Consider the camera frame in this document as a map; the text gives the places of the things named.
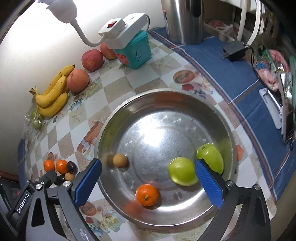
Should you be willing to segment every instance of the teal container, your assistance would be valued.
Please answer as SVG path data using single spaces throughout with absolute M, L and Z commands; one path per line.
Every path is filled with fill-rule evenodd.
M 121 63 L 137 69 L 151 58 L 148 33 L 141 30 L 123 49 L 113 50 Z

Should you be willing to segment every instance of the screw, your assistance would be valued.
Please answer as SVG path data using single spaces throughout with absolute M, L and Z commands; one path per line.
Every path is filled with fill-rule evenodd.
M 258 184 L 255 184 L 255 185 L 254 185 L 254 188 L 255 188 L 256 190 L 258 190 L 258 191 L 261 190 L 261 187 L 260 187 Z
M 41 190 L 41 189 L 42 189 L 42 185 L 39 183 L 39 184 L 37 184 L 37 185 L 36 185 L 36 187 L 35 187 L 35 188 L 36 188 L 36 190 L 38 190 L 38 191 L 39 191 L 39 190 Z
M 64 187 L 68 187 L 68 186 L 70 186 L 71 185 L 71 182 L 70 181 L 65 181 L 64 183 L 63 183 L 63 186 Z
M 229 186 L 229 187 L 233 187 L 234 182 L 229 180 L 229 181 L 226 182 L 226 185 Z

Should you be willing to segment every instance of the stainless steel basin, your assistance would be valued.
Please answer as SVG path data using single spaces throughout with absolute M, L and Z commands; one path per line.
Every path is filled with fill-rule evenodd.
M 114 209 L 149 228 L 200 224 L 213 210 L 201 184 L 184 187 L 169 177 L 167 165 L 179 156 L 195 161 L 198 147 L 213 143 L 221 152 L 229 180 L 236 167 L 233 137 L 222 115 L 188 92 L 157 89 L 130 98 L 106 120 L 96 147 L 103 163 L 99 186 Z M 127 155 L 125 168 L 113 166 L 116 153 Z M 145 183 L 161 198 L 152 207 L 137 204 L 136 189 Z

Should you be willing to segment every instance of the metal thermos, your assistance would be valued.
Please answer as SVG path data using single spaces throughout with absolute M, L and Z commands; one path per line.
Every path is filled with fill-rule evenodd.
M 203 39 L 203 0 L 161 0 L 168 38 L 181 44 L 199 44 Z

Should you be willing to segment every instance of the checkered tablecloth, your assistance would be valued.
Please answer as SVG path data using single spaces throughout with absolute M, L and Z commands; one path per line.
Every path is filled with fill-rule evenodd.
M 176 52 L 149 36 L 152 58 L 134 70 L 120 61 L 105 61 L 96 72 L 90 73 L 89 86 L 79 95 L 71 95 L 63 110 L 50 120 L 46 120 L 38 136 L 32 141 L 22 141 L 19 148 L 25 155 L 21 158 L 21 173 L 27 180 L 36 180 L 44 174 L 43 162 L 52 155 L 55 161 L 65 159 L 77 164 L 82 171 L 89 164 L 90 152 L 82 154 L 79 150 L 84 137 L 99 121 L 104 123 L 115 108 L 128 98 L 155 88 L 181 89 L 176 78 L 180 75 L 193 76 L 188 91 L 199 95 L 212 104 L 226 119 L 237 146 L 242 150 L 234 181 L 238 186 L 252 187 L 255 183 L 262 187 L 270 218 L 275 215 L 276 206 L 271 197 L 256 152 L 248 134 L 245 132 L 236 113 L 229 107 L 217 89 L 195 67 Z M 81 208 L 86 221 L 101 241 L 197 241 L 211 220 L 195 229 L 185 232 L 174 230 L 159 232 L 143 229 L 129 222 L 109 205 L 96 184 L 89 197 L 88 211 Z M 238 218 L 240 206 L 236 208 L 229 233 Z M 69 239 L 73 239 L 67 228 L 60 208 L 57 209 L 62 225 Z

